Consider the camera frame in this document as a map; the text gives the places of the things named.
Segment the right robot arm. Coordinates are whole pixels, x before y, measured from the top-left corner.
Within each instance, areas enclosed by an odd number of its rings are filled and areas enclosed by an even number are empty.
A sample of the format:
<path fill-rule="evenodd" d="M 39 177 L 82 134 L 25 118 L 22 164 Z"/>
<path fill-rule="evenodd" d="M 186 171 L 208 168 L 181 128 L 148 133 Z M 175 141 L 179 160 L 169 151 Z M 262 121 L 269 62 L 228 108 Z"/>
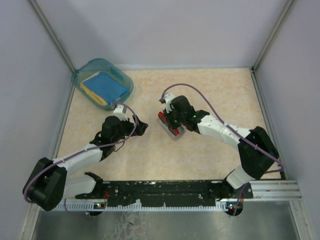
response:
<path fill-rule="evenodd" d="M 247 129 L 222 123 L 207 111 L 195 110 L 184 95 L 166 93 L 160 102 L 165 109 L 158 113 L 159 122 L 172 138 L 188 130 L 219 139 L 238 151 L 240 165 L 222 181 L 218 189 L 221 198 L 235 198 L 241 187 L 259 180 L 279 157 L 266 130 L 260 126 Z"/>

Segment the pink glasses case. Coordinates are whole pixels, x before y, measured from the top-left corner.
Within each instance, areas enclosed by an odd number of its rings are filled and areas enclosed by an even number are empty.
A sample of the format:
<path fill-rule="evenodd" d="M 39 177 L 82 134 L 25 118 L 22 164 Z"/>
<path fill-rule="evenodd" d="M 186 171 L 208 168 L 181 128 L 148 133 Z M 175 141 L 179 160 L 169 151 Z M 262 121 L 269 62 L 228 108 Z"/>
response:
<path fill-rule="evenodd" d="M 180 139 L 184 133 L 185 133 L 185 130 L 182 126 L 180 126 L 177 131 L 178 131 L 178 134 L 177 135 L 174 135 L 170 130 L 169 128 L 158 118 L 157 119 L 157 122 L 159 123 L 159 125 L 164 129 L 164 131 L 167 133 L 167 135 L 173 140 L 173 141 L 177 141 L 178 139 Z"/>

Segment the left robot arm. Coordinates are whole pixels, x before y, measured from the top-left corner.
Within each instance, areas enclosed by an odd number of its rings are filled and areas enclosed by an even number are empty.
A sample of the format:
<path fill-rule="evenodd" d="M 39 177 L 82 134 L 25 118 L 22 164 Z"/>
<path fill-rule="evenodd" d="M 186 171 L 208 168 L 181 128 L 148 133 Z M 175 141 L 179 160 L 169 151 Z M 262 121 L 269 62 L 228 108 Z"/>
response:
<path fill-rule="evenodd" d="M 116 145 L 128 138 L 142 136 L 148 124 L 134 115 L 123 120 L 108 116 L 94 139 L 78 152 L 61 158 L 41 158 L 32 170 L 22 194 L 24 199 L 51 211 L 62 200 L 69 198 L 99 198 L 103 195 L 103 179 L 92 172 L 70 178 L 89 165 L 105 160 L 116 150 Z"/>

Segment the red sunglasses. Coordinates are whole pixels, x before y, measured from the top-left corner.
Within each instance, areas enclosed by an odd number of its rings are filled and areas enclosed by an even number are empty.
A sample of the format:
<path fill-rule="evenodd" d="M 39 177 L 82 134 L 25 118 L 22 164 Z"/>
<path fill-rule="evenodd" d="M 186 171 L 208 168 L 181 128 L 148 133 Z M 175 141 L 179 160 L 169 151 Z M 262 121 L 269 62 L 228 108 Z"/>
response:
<path fill-rule="evenodd" d="M 160 119 L 162 122 L 163 122 L 163 112 L 162 111 L 160 111 L 158 114 L 157 114 L 157 116 L 158 116 L 158 119 Z"/>

